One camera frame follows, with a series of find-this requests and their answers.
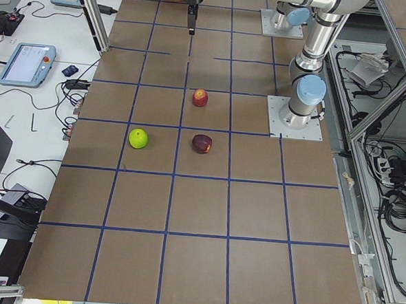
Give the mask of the silver allen key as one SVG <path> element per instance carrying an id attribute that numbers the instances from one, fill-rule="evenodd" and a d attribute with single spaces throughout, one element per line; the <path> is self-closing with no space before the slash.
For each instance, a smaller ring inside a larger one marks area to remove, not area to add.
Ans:
<path id="1" fill-rule="evenodd" d="M 15 115 L 11 115 L 11 117 L 9 117 L 8 121 L 4 124 L 4 127 L 9 129 L 10 128 L 10 122 L 12 121 L 12 119 L 15 117 Z"/>

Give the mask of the white power strip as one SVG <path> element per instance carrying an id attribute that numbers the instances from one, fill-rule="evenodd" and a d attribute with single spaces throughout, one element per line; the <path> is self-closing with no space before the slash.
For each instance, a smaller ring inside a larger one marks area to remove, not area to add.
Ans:
<path id="1" fill-rule="evenodd" d="M 389 160 L 387 158 L 377 157 L 374 159 L 376 171 L 380 175 L 382 179 L 389 179 L 389 175 L 392 172 L 392 168 L 390 166 Z"/>

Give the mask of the red yellow apple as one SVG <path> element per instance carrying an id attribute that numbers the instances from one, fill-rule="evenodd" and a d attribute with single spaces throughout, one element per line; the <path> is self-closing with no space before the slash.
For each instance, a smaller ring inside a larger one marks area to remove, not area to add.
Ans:
<path id="1" fill-rule="evenodd" d="M 209 101 L 209 95 L 205 89 L 196 89 L 193 92 L 192 103 L 196 107 L 204 107 Z"/>

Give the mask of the dark blue small pouch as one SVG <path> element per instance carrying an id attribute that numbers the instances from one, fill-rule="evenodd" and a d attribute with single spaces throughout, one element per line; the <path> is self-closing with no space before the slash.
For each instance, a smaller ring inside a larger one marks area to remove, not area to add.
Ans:
<path id="1" fill-rule="evenodd" d="M 62 74 L 66 77 L 73 76 L 78 72 L 78 68 L 75 65 L 69 65 L 68 67 L 62 70 Z"/>

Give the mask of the green apple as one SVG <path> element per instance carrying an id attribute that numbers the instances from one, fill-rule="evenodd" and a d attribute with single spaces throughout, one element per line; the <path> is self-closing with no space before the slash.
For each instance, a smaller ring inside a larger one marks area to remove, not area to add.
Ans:
<path id="1" fill-rule="evenodd" d="M 143 149 L 148 145 L 149 137 L 147 132 L 141 128 L 133 129 L 128 135 L 129 144 L 134 149 Z"/>

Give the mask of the grey usb hub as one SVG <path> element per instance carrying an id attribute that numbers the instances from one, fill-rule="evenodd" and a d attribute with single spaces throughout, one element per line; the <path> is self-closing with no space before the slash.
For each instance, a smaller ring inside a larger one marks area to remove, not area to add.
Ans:
<path id="1" fill-rule="evenodd" d="M 30 199 L 29 190 L 20 184 L 15 184 L 1 199 L 5 203 L 13 205 L 28 203 L 28 200 Z"/>

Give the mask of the dark red apple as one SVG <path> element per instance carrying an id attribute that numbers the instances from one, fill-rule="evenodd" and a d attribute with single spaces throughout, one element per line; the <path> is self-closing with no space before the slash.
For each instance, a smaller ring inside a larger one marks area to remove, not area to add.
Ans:
<path id="1" fill-rule="evenodd" d="M 196 134 L 192 139 L 192 147 L 199 154 L 208 153 L 211 150 L 213 141 L 205 134 Z"/>

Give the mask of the aluminium frame post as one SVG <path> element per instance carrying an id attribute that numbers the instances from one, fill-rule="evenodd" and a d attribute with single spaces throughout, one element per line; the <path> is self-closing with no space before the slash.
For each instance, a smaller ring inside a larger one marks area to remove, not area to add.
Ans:
<path id="1" fill-rule="evenodd" d="M 108 52 L 110 41 L 103 24 L 96 0 L 79 0 L 85 15 L 94 45 L 100 53 Z"/>

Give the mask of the teach pendant tablet near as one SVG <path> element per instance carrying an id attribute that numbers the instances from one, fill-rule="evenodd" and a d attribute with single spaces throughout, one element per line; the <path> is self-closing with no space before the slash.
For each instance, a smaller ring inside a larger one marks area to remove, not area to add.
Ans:
<path id="1" fill-rule="evenodd" d="M 0 84 L 37 88 L 56 59 L 54 45 L 20 43 L 0 73 Z"/>

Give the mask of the black allen key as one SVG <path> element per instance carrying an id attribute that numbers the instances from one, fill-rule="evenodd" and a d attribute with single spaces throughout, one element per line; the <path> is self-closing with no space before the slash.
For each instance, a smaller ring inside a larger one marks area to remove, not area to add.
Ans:
<path id="1" fill-rule="evenodd" d="M 35 113 L 32 113 L 32 118 L 30 121 L 30 128 L 31 128 L 31 132 L 37 132 L 35 125 L 34 125 L 34 119 L 35 119 Z"/>

